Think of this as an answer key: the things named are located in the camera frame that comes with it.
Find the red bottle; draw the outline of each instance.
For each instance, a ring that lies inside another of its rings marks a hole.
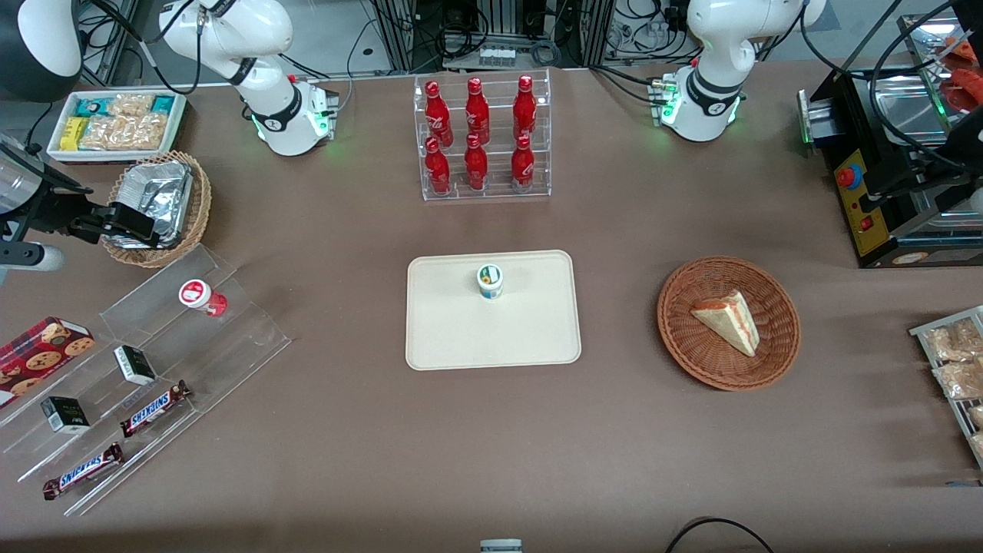
[[[468,151],[464,153],[464,164],[468,167],[468,186],[481,192],[489,180],[489,157],[482,148],[478,133],[468,135]]]
[[[436,137],[427,137],[427,156],[424,164],[427,166],[427,175],[430,177],[431,188],[434,194],[446,196],[450,194],[450,165],[447,157],[440,151],[440,142]]]
[[[492,122],[489,117],[489,101],[482,93],[482,80],[468,79],[468,103],[464,106],[468,116],[468,132],[476,133],[482,144],[492,139]]]
[[[440,145],[449,148],[454,144],[454,133],[450,130],[450,110],[440,97],[440,86],[435,81],[427,81],[427,126],[431,134],[440,140]]]
[[[519,94],[512,104],[512,134],[518,140],[522,135],[533,136],[536,130],[536,97],[533,96],[533,78],[529,75],[519,77]]]
[[[536,159],[529,150],[529,135],[520,136],[515,145],[515,152],[512,153],[512,189],[525,194],[533,187],[533,163]]]

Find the brown tablecloth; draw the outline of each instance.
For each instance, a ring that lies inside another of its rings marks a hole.
[[[944,487],[979,472],[906,331],[983,303],[981,272],[855,268],[799,141],[795,92],[822,66],[756,68],[710,144],[653,128],[590,72],[551,75],[553,196],[490,206],[421,200],[411,78],[358,82],[338,140],[297,158],[257,139],[232,89],[192,95],[179,146],[214,189],[204,243],[296,341],[84,517],[0,459],[0,550],[661,551],[710,515],[781,552],[980,550],[983,490]],[[99,198],[121,169],[65,170]],[[89,320],[151,275],[34,239],[68,264],[10,274],[2,341],[46,315]],[[576,363],[406,365],[410,261],[551,248],[574,261]],[[801,315],[798,361],[764,391],[708,389],[655,331],[665,277],[713,254],[770,271]],[[694,533],[677,551],[751,543]]]

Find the wicker basket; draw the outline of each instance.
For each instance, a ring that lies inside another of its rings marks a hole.
[[[147,269],[158,269],[185,255],[202,241],[204,228],[208,225],[208,210],[211,208],[211,184],[208,175],[204,174],[202,166],[190,155],[181,152],[168,152],[138,161],[142,163],[163,163],[164,161],[182,161],[187,163],[195,172],[195,180],[191,186],[191,198],[188,199],[188,213],[185,215],[185,232],[181,242],[169,250],[124,250],[102,241],[113,259],[130,265],[139,265]],[[116,179],[116,186],[109,193],[112,202],[119,194],[123,175]]]
[[[697,302],[740,290],[747,300],[761,343],[754,357],[731,346],[694,317]],[[657,306],[659,333],[669,353],[697,379],[721,390],[758,390],[774,384],[798,355],[798,313],[781,285],[744,260],[707,257],[675,270],[663,285]]]

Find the aluminum foil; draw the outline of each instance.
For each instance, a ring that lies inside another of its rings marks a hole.
[[[123,175],[116,201],[154,220],[153,230],[160,235],[157,249],[173,248],[181,241],[193,181],[194,172],[181,161],[134,165]],[[127,250],[148,248],[124,236],[106,240]]]

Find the red cookie box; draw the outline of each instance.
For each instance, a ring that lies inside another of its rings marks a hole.
[[[95,344],[88,329],[47,317],[0,347],[0,408]]]

